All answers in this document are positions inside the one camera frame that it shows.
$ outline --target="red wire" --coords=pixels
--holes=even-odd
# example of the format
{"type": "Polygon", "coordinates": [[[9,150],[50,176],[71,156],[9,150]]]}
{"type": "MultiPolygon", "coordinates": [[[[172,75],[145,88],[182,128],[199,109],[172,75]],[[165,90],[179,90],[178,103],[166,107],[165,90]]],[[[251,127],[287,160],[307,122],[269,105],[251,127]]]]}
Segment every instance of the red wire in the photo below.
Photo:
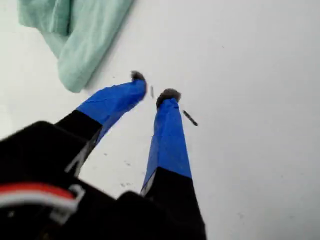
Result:
{"type": "Polygon", "coordinates": [[[5,185],[0,185],[0,195],[8,194],[12,192],[21,192],[21,191],[31,191],[31,192],[44,192],[66,199],[74,199],[74,196],[60,187],[38,183],[38,182],[21,182],[21,183],[9,183],[5,185]]]}

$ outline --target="mint green cloth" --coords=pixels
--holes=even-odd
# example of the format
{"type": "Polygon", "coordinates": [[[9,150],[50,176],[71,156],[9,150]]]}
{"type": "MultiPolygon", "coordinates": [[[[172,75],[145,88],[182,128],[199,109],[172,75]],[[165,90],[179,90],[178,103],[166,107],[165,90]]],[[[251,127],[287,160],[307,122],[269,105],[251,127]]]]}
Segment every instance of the mint green cloth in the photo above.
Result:
{"type": "Polygon", "coordinates": [[[58,58],[59,78],[78,93],[112,44],[133,0],[18,0],[19,22],[37,28],[58,58]]]}

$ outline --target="dust speck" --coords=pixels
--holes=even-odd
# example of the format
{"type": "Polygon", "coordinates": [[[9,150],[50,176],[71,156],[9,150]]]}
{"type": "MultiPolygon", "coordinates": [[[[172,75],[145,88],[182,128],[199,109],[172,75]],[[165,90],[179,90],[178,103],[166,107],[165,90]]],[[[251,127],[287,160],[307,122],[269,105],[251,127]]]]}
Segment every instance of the dust speck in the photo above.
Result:
{"type": "Polygon", "coordinates": [[[15,211],[8,212],[8,218],[13,218],[15,216],[15,211]]]}
{"type": "Polygon", "coordinates": [[[238,215],[239,219],[241,219],[241,220],[244,219],[244,217],[245,217],[245,215],[243,215],[241,212],[238,212],[237,215],[238,215]]]}

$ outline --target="black plastic part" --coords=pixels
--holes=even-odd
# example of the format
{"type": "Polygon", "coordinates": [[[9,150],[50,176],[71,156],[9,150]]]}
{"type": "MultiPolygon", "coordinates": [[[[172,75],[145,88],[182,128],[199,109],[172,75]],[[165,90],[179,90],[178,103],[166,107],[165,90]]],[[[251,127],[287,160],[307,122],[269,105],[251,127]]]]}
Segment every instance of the black plastic part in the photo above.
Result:
{"type": "Polygon", "coordinates": [[[1,239],[206,239],[190,178],[158,168],[146,197],[127,192],[114,200],[65,172],[79,152],[88,156],[100,129],[73,111],[56,125],[36,122],[0,141],[0,185],[42,182],[67,190],[78,184],[85,190],[64,225],[50,219],[50,207],[1,208],[1,239]]]}

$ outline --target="wire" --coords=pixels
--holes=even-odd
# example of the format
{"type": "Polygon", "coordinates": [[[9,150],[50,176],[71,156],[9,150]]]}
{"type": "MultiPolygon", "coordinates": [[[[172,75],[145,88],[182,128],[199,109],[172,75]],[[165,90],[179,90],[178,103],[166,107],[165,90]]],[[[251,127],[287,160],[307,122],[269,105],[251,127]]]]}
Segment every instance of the wire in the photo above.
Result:
{"type": "Polygon", "coordinates": [[[69,191],[49,184],[27,182],[0,185],[0,208],[25,204],[46,205],[75,212],[78,201],[69,191]]]}

